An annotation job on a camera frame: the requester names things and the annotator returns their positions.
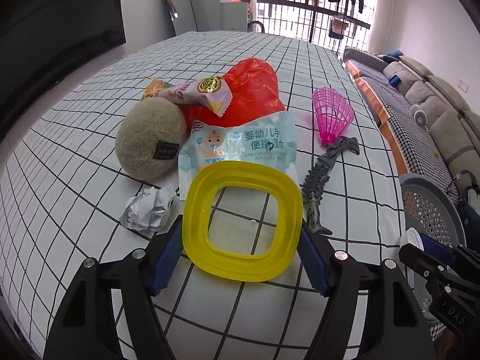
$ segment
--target table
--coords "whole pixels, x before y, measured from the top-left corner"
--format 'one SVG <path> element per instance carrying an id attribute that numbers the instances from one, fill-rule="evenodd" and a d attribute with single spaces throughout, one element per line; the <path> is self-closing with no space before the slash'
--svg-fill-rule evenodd
<path id="1" fill-rule="evenodd" d="M 358 138 L 361 154 L 346 152 L 338 159 L 321 204 L 322 224 L 333 231 L 332 245 L 358 261 L 379 264 L 397 256 L 405 224 L 392 152 L 335 54 L 274 35 L 189 32 L 128 56 L 79 85 L 40 117 L 7 161 L 0 181 L 0 287 L 40 355 L 82 260 L 118 260 L 148 243 L 148 237 L 118 221 L 126 200 L 148 187 L 129 178 L 115 155 L 123 117 L 153 77 L 182 83 L 225 73 L 248 57 L 265 59 L 277 71 L 280 99 L 296 121 L 301 182 L 325 152 L 311 92 L 330 86 L 348 98 L 356 118 L 345 135 Z M 175 169 L 155 185 L 168 183 L 178 187 Z M 274 198 L 230 187 L 217 196 L 212 242 L 238 252 L 249 253 L 253 244 L 256 253 L 264 251 L 275 231 Z M 182 204 L 176 201 L 172 211 L 170 221 Z M 135 359 L 119 291 L 113 299 L 123 353 Z M 366 300 L 360 292 L 346 359 L 356 356 Z M 294 360 L 305 355 L 326 299 L 311 288 L 297 255 L 285 273 L 267 283 L 215 277 L 182 256 L 154 303 L 178 360 Z"/>

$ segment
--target metal bolt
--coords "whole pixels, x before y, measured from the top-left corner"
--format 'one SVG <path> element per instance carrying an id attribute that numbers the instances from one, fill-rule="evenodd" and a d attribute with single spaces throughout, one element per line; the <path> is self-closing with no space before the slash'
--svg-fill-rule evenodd
<path id="1" fill-rule="evenodd" d="M 139 260 L 141 258 L 143 258 L 145 256 L 145 251 L 143 249 L 135 249 L 132 253 L 131 253 L 131 256 L 136 259 L 136 260 Z"/>
<path id="2" fill-rule="evenodd" d="M 85 268 L 91 268 L 91 267 L 93 267 L 94 265 L 95 265 L 95 259 L 93 259 L 93 258 L 91 258 L 91 257 L 83 260 L 83 266 L 84 266 Z"/>
<path id="3" fill-rule="evenodd" d="M 339 260 L 346 260 L 349 257 L 349 255 L 347 254 L 347 252 L 343 250 L 337 250 L 335 252 L 335 257 Z"/>
<path id="4" fill-rule="evenodd" d="M 390 269 L 395 269 L 397 266 L 397 263 L 393 261 L 392 259 L 386 259 L 385 260 L 385 266 Z"/>

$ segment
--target yellow circular logo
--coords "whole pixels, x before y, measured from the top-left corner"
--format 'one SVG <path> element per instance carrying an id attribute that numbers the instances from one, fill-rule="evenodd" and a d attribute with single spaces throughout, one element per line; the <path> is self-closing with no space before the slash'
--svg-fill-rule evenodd
<path id="1" fill-rule="evenodd" d="M 220 89 L 222 85 L 218 77 L 209 77 L 203 79 L 197 86 L 197 90 L 200 93 L 213 93 Z"/>

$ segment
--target window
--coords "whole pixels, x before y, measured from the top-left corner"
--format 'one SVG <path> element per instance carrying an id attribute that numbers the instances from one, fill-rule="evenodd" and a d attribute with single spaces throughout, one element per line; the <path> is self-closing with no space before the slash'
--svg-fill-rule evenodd
<path id="1" fill-rule="evenodd" d="M 358 11 L 358 1 L 353 12 L 349 4 L 346 16 L 354 23 L 349 23 L 342 40 L 328 36 L 330 18 L 344 15 L 348 2 L 350 0 L 340 0 L 340 3 L 330 3 L 328 0 L 257 0 L 257 19 L 265 26 L 266 33 L 301 39 L 337 54 L 341 54 L 345 46 L 364 50 L 374 21 L 377 0 L 364 0 L 362 13 Z"/>

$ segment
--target light blue packet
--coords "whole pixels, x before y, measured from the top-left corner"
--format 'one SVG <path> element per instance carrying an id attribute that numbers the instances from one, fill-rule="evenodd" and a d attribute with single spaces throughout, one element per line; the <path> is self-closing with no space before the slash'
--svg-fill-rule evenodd
<path id="1" fill-rule="evenodd" d="M 260 117 L 238 127 L 209 126 L 195 120 L 178 154 L 180 200 L 186 200 L 198 172 L 218 161 L 247 161 L 285 172 L 298 185 L 297 134 L 288 111 Z"/>

